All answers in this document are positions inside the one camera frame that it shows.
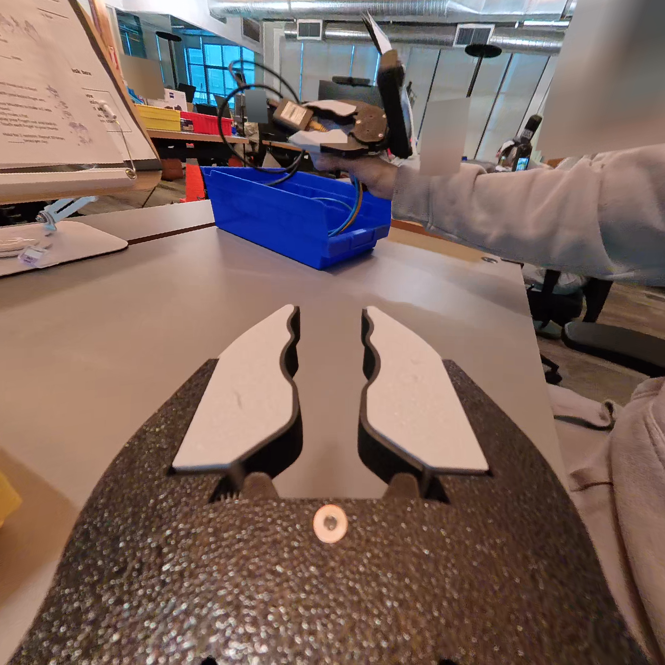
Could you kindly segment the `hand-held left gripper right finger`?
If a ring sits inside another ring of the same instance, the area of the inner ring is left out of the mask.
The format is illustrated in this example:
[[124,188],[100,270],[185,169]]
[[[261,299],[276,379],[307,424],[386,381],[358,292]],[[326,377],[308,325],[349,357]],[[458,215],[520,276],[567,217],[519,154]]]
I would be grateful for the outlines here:
[[380,478],[489,472],[444,361],[424,339],[375,306],[362,312],[358,453]]

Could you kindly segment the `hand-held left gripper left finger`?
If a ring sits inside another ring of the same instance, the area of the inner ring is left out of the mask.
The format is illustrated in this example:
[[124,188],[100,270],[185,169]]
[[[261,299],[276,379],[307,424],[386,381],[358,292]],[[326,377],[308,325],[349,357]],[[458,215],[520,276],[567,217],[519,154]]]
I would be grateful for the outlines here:
[[299,395],[300,309],[287,304],[219,356],[172,462],[178,473],[275,478],[303,449]]

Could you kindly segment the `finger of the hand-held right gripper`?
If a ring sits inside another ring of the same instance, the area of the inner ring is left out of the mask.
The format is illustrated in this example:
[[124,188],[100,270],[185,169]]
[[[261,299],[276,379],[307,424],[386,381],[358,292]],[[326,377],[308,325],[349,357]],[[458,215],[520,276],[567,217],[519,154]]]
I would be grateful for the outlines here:
[[288,143],[306,152],[345,150],[348,136],[341,129],[331,131],[299,130],[288,137]]
[[353,123],[358,112],[357,104],[341,100],[318,100],[304,104],[313,115],[321,120],[336,123]]

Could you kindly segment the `black ethernet splitter box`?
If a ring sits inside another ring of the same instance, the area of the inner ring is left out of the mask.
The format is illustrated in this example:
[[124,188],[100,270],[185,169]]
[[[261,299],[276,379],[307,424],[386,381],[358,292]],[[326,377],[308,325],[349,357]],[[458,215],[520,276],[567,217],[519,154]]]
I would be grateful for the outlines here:
[[282,99],[273,111],[273,121],[294,132],[307,130],[313,116],[313,111],[307,106],[287,99]]

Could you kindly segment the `blue plastic bin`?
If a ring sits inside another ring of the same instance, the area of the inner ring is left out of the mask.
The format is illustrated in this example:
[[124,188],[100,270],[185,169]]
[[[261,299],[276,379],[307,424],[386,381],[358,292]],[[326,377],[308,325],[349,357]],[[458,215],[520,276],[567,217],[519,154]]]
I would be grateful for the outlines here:
[[218,228],[322,270],[373,250],[388,236],[391,203],[364,193],[352,225],[355,190],[339,179],[298,171],[286,181],[252,168],[202,167]]

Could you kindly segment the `person's right forearm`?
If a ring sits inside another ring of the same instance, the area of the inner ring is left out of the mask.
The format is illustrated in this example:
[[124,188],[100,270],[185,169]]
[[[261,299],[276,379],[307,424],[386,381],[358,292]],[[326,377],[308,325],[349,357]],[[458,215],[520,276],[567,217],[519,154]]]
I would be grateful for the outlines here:
[[521,263],[664,286],[664,145],[565,160],[555,169],[453,176],[396,172],[395,220]]

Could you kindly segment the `grey desk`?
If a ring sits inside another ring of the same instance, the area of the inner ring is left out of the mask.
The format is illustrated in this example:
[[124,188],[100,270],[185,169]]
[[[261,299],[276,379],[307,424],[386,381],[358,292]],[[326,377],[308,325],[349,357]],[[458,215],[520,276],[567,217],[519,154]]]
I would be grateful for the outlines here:
[[379,497],[357,455],[361,313],[376,306],[455,361],[565,482],[519,267],[393,226],[318,271],[214,226],[209,202],[91,215],[135,240],[1,279],[1,470],[23,499],[1,528],[1,663],[121,447],[205,361],[286,304],[301,309],[303,451],[286,497]]

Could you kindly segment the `person's right hand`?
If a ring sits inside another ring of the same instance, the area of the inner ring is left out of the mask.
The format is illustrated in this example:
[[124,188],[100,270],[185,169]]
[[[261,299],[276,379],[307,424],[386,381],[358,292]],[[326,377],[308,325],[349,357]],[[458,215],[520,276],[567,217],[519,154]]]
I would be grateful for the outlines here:
[[364,184],[371,195],[391,200],[399,167],[377,156],[345,158],[326,153],[313,153],[311,159],[318,171],[345,171]]

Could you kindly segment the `black floor lamp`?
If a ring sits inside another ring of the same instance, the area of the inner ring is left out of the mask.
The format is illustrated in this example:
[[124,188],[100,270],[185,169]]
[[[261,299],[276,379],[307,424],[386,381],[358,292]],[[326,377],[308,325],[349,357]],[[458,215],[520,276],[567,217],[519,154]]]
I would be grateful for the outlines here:
[[167,42],[168,44],[168,50],[169,50],[169,58],[170,58],[170,66],[171,66],[171,77],[173,79],[173,88],[177,89],[179,85],[179,80],[178,80],[178,71],[177,71],[177,66],[176,66],[176,59],[175,59],[175,53],[174,53],[174,44],[180,43],[181,42],[181,37],[168,32],[164,30],[157,30],[156,31],[156,37],[158,39],[162,39],[163,41]]
[[470,44],[464,49],[465,54],[476,60],[476,64],[471,75],[470,83],[466,93],[466,98],[470,98],[478,79],[479,70],[485,60],[497,58],[502,54],[502,49],[491,44]]

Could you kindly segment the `red storage bin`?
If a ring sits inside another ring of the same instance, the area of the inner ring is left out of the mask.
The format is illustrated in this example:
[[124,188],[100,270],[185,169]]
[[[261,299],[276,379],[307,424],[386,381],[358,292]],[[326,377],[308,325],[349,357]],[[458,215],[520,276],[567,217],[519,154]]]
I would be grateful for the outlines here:
[[230,118],[200,114],[195,112],[181,111],[180,131],[193,134],[215,135],[222,133],[224,136],[233,135],[233,121]]

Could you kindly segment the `orange traffic cone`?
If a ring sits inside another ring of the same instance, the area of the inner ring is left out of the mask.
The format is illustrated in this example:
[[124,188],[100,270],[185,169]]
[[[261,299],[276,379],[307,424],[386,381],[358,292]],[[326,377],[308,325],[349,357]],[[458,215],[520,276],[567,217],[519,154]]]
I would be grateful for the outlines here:
[[186,193],[182,203],[199,202],[207,199],[202,169],[196,159],[188,159],[185,169]]

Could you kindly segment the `black handheld device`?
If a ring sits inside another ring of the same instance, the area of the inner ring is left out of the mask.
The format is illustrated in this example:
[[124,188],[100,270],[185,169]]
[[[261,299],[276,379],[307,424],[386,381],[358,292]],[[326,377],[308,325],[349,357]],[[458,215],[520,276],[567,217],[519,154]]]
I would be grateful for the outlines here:
[[521,132],[502,145],[497,152],[495,171],[516,172],[528,169],[533,151],[532,139],[542,121],[543,117],[539,114],[530,116]]

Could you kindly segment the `small yellow storage bin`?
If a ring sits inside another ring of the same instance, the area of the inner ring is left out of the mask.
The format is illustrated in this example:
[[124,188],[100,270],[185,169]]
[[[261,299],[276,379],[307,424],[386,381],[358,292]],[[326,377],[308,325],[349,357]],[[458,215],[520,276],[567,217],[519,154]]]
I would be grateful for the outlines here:
[[149,131],[181,131],[181,114],[178,110],[142,104],[134,104],[134,109]]

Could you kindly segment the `black office chair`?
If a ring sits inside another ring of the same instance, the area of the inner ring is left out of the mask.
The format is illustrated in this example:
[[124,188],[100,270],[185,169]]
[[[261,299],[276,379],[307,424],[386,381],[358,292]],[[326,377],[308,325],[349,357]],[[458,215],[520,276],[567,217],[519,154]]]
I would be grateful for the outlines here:
[[529,311],[536,333],[560,339],[567,348],[634,370],[650,378],[664,376],[664,339],[598,323],[612,281],[535,269],[524,274]]

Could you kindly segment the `white stand base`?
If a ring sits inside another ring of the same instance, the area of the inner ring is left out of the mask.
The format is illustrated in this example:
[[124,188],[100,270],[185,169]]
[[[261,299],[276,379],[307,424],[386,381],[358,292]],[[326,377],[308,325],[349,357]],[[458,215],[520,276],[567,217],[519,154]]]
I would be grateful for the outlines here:
[[18,253],[29,245],[48,247],[51,268],[100,255],[113,254],[128,247],[128,241],[93,228],[77,220],[59,222],[54,230],[42,223],[24,223],[1,229],[1,277],[18,275],[32,270],[22,265]]

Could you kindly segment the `person's grey hoodie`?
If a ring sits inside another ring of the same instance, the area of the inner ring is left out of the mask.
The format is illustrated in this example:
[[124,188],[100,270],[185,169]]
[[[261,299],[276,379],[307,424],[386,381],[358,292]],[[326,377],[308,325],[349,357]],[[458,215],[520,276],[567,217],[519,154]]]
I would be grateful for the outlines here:
[[628,629],[664,663],[664,378],[625,406],[548,385],[570,495]]

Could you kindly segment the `wooden document board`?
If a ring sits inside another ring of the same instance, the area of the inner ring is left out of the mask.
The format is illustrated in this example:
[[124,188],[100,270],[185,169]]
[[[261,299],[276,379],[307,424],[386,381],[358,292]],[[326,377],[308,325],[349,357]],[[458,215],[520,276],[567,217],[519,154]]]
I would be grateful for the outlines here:
[[[122,92],[132,107],[133,117],[135,117],[145,136],[151,141],[141,118],[134,109],[134,104],[124,85],[118,66],[110,57],[108,49],[105,47],[88,13],[81,6],[80,8],[84,12],[85,20],[104,54],[108,67],[111,69],[122,88]],[[61,197],[115,194],[126,189],[147,187],[149,184],[153,184],[159,180],[161,162],[158,154],[155,160],[134,161],[134,164],[137,170],[136,180],[129,179],[126,175],[125,169],[129,167],[129,161],[107,165],[65,164],[42,167],[1,167],[1,203],[23,203]]]

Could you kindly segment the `yellow plastic bin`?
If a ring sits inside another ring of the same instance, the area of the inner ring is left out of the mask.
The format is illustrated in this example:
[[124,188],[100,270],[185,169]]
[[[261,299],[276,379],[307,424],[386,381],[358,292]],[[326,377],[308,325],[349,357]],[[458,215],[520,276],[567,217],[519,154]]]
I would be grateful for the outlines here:
[[1,482],[0,483],[1,485],[0,525],[1,527],[3,527],[7,518],[20,508],[22,504],[22,499],[3,472],[1,472],[0,482]]

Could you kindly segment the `printed instruction sheet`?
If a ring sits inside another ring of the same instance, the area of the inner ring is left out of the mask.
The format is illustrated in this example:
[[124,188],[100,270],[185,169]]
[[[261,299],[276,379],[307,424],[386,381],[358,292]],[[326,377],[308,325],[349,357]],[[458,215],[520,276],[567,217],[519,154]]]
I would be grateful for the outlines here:
[[155,160],[76,1],[1,2],[1,167]]

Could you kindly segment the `silver ventilation duct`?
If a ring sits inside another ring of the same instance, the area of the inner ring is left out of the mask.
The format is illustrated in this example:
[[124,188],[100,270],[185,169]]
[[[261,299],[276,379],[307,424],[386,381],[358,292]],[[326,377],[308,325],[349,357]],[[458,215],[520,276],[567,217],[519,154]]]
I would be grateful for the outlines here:
[[350,21],[369,13],[380,21],[455,23],[461,21],[559,20],[573,14],[576,1],[208,1],[216,18],[246,17],[287,21]]
[[[426,25],[386,24],[381,26],[392,46],[418,46],[422,48],[465,48],[458,44],[458,26],[453,24]],[[487,44],[509,53],[556,56],[560,54],[566,32],[564,30],[536,29],[532,27],[495,27]],[[324,22],[323,42],[334,44],[373,45],[363,23]]]

